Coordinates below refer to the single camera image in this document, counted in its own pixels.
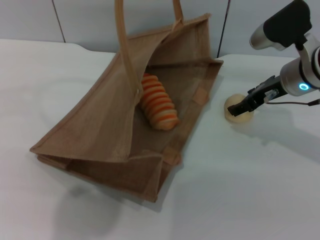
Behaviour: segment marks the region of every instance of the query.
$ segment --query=beige ball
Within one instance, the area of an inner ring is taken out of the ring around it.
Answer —
[[[236,124],[242,124],[242,123],[247,123],[249,122],[253,116],[254,112],[245,112],[242,113],[239,116],[233,116],[231,113],[228,111],[228,107],[240,103],[243,99],[245,99],[246,96],[242,94],[234,94],[225,101],[224,103],[224,117],[230,122],[236,123]]]

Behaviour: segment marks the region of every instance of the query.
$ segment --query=bag handle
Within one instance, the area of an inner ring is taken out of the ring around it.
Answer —
[[[174,16],[176,22],[183,23],[184,15],[182,12],[180,0],[172,0]],[[114,12],[115,12],[115,25],[118,35],[118,41],[120,45],[120,54],[124,64],[126,74],[129,79],[129,85],[134,95],[136,103],[140,101],[141,94],[143,93],[141,81],[132,64],[132,60],[129,55],[129,44],[126,33],[125,17],[124,17],[124,0],[114,0]]]

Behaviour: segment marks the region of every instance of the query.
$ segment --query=white wall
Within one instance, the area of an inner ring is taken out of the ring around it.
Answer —
[[[248,54],[265,56],[298,57],[294,46],[284,51],[274,48],[254,50],[249,39],[256,28],[292,0],[231,0],[225,25],[220,56]],[[311,10],[311,33],[320,39],[320,0],[305,0]]]
[[[63,42],[51,0],[0,0],[0,39]]]
[[[116,51],[114,0],[54,0],[67,43],[94,51]],[[211,48],[217,55],[228,0],[181,0],[185,19],[212,13]],[[127,33],[138,33],[174,22],[172,0],[124,0]]]

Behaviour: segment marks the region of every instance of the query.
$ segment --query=orange and white object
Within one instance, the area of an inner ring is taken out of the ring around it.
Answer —
[[[140,106],[150,125],[157,130],[173,129],[178,123],[177,110],[157,76],[145,73]]]

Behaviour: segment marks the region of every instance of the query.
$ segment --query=white tabletop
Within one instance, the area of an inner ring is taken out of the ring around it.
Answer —
[[[231,125],[223,105],[292,58],[221,57],[210,103],[157,203],[94,185],[29,152],[114,53],[0,40],[1,240],[311,240],[320,236],[320,107],[262,106]],[[279,100],[311,101],[308,96]]]

